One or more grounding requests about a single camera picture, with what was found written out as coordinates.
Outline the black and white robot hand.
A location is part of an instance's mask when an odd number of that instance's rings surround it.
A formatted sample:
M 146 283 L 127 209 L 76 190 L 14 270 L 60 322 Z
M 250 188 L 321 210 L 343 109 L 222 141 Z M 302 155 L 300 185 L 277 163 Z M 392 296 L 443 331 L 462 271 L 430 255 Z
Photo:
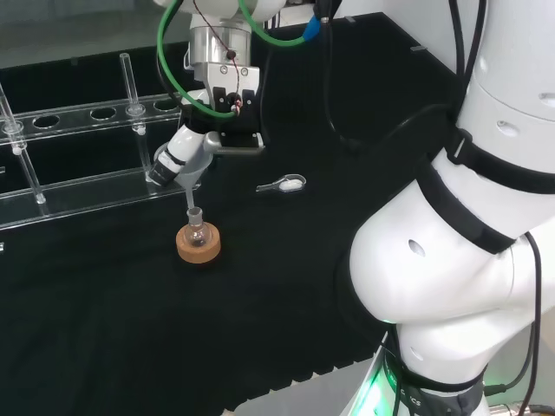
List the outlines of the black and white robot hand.
M 225 88 L 194 89 L 184 96 L 170 84 L 162 65 L 157 64 L 160 84 L 170 100 L 180 109 L 177 131 L 154 157 L 148 179 L 166 187 L 187 167 L 205 146 L 209 134 L 220 138 L 216 145 L 222 152 L 235 152 L 244 147 L 249 153 L 259 153 L 264 146 L 259 97 L 257 91 L 246 89 L 242 94 Z

